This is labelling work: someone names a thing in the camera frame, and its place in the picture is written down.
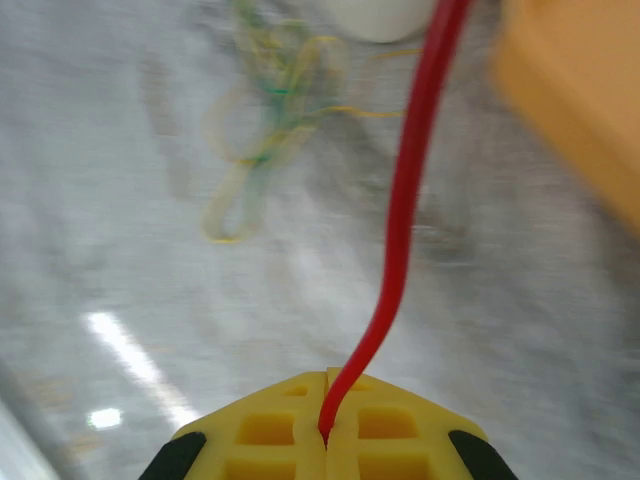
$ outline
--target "floor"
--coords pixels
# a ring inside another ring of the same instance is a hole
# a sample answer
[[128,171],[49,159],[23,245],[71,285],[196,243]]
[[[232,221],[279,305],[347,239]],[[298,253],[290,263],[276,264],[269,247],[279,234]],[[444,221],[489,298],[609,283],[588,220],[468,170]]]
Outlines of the floor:
[[[339,35],[317,3],[261,6]],[[243,78],[228,14],[0,2],[0,397],[60,478],[136,478],[190,419],[341,365],[375,304],[398,119],[328,118],[254,237],[201,235],[228,169],[202,117]],[[479,0],[368,373],[479,423],[520,478],[637,478],[640,243],[488,85],[498,22]],[[417,40],[348,44],[353,80]],[[381,69],[373,107],[401,108],[414,61]],[[238,146],[258,103],[229,122]]]

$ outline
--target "white cup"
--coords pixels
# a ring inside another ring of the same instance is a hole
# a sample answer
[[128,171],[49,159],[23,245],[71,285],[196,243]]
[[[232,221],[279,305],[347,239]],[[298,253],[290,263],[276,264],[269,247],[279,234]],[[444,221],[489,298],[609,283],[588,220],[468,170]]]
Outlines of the white cup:
[[434,0],[324,0],[333,21],[352,37],[388,43],[418,32]]

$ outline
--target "black rubber edge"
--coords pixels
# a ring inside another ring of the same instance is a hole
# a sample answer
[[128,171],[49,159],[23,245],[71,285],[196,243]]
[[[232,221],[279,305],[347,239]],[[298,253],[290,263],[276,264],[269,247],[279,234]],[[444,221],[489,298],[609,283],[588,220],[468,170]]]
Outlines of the black rubber edge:
[[191,432],[165,443],[140,480],[184,480],[206,441],[204,433]]
[[473,480],[518,480],[496,449],[481,438],[452,430],[449,439]]

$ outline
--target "red cable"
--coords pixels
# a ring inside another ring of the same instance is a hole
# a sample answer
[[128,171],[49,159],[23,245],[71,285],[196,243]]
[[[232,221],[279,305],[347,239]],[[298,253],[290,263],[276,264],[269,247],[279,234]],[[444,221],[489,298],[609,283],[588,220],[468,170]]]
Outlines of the red cable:
[[471,0],[439,0],[413,81],[396,160],[380,297],[371,323],[327,393],[318,429],[325,445],[342,399],[380,348],[398,312],[409,267],[411,227],[440,91]]

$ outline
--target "orange container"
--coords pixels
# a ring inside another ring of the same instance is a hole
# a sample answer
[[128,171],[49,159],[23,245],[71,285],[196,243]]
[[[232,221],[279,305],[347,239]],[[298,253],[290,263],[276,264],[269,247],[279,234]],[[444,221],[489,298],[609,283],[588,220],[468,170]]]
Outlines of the orange container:
[[509,0],[493,74],[640,235],[640,0]]

